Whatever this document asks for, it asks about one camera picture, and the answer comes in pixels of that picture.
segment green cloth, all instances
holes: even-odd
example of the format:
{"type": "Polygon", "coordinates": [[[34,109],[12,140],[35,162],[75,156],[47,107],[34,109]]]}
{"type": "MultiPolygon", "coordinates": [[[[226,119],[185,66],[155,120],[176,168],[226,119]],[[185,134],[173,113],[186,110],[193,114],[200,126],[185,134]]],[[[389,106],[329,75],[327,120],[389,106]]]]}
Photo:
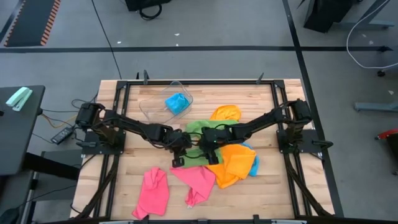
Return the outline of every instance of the green cloth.
{"type": "MultiPolygon", "coordinates": [[[[217,125],[220,124],[237,124],[238,122],[236,120],[199,120],[199,121],[194,121],[189,124],[187,124],[187,127],[185,128],[185,131],[188,133],[202,133],[201,128],[202,127],[209,127],[209,128],[215,128],[217,125]]],[[[221,125],[217,127],[217,129],[224,129],[224,126],[221,125]]],[[[191,134],[193,137],[199,138],[199,135],[197,134],[191,134]]],[[[191,149],[187,150],[187,156],[190,157],[196,157],[199,156],[203,153],[202,150],[199,149],[199,147],[193,147],[191,149]]],[[[215,153],[217,155],[218,161],[220,163],[223,162],[223,157],[221,156],[221,151],[220,149],[216,149],[215,153]]],[[[183,167],[193,167],[193,166],[204,166],[208,165],[209,161],[201,156],[199,158],[188,158],[187,156],[182,156],[184,158],[184,166],[183,167]]]]}

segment orange cloth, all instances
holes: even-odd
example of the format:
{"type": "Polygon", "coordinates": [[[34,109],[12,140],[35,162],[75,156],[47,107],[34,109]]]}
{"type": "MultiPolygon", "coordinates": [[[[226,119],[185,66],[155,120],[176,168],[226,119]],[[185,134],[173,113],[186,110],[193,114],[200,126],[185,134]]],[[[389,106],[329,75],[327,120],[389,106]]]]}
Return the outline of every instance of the orange cloth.
{"type": "Polygon", "coordinates": [[[253,165],[256,152],[240,144],[221,147],[223,164],[207,165],[216,174],[217,184],[224,189],[238,180],[245,179],[253,165]]]}
{"type": "Polygon", "coordinates": [[[224,120],[224,119],[234,119],[239,120],[241,118],[242,112],[235,105],[225,105],[217,108],[210,119],[224,120]]]}

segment pink cloth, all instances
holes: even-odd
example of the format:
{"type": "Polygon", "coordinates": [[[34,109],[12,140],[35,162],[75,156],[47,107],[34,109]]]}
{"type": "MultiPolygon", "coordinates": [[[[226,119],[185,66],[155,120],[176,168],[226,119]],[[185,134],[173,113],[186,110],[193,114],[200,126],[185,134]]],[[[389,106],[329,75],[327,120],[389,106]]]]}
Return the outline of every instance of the pink cloth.
{"type": "Polygon", "coordinates": [[[170,168],[171,173],[191,188],[185,202],[193,207],[195,204],[206,201],[214,186],[216,175],[206,167],[170,168]]]}
{"type": "Polygon", "coordinates": [[[139,220],[145,218],[149,213],[164,215],[168,200],[169,186],[166,172],[159,167],[153,167],[144,173],[138,205],[132,215],[139,220]]]}

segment table leg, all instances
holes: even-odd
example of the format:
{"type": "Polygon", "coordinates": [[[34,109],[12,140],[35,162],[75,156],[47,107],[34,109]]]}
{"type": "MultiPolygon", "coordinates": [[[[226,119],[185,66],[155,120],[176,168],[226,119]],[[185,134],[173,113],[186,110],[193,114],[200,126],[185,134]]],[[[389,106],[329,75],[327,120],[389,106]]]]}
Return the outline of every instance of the table leg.
{"type": "Polygon", "coordinates": [[[80,169],[55,162],[50,159],[27,152],[24,160],[24,169],[30,169],[44,174],[56,175],[71,180],[78,180],[80,169]]]}

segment black desk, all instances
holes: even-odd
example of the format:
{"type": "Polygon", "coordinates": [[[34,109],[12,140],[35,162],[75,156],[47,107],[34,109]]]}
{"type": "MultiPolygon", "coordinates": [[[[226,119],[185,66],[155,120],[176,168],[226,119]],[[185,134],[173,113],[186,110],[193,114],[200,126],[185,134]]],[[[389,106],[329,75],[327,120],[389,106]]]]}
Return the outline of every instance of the black desk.
{"type": "Polygon", "coordinates": [[[27,87],[33,93],[20,112],[6,105],[6,101],[20,87],[0,88],[0,110],[4,111],[4,115],[0,116],[0,175],[14,175],[21,170],[37,115],[41,113],[45,87],[27,87]]]}
{"type": "Polygon", "coordinates": [[[27,86],[33,93],[21,111],[13,111],[6,101],[20,88],[0,88],[0,176],[14,175],[22,169],[52,174],[77,180],[79,169],[59,162],[45,159],[27,151],[30,137],[38,115],[42,113],[40,105],[45,87],[42,85],[27,86]]]}

